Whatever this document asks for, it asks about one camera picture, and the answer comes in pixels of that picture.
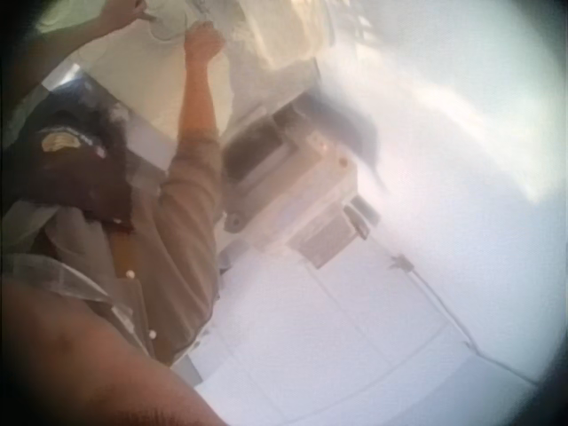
skin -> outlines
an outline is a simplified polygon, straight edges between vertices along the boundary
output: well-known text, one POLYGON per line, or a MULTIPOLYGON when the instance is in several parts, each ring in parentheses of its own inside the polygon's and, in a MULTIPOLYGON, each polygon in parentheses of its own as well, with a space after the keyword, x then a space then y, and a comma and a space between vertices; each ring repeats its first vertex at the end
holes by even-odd
POLYGON ((152 20, 145 9, 145 1, 107 0, 94 20, 58 29, 29 41, 11 66, 2 70, 4 81, 11 83, 6 84, 3 91, 4 111, 10 113, 63 59, 88 42, 126 27, 137 19, 152 20))
MULTIPOLYGON (((146 18, 145 8, 135 0, 107 0, 94 21, 32 42, 12 67, 24 73, 10 91, 12 99, 25 96, 74 49, 146 18)), ((217 131, 207 65, 222 48, 221 35, 209 23, 186 34, 180 140, 217 131)), ((2 355, 46 413, 64 424, 109 424, 155 413, 171 419, 166 424, 223 424, 195 390, 131 347, 84 302, 25 283, 4 280, 2 285, 2 355)))

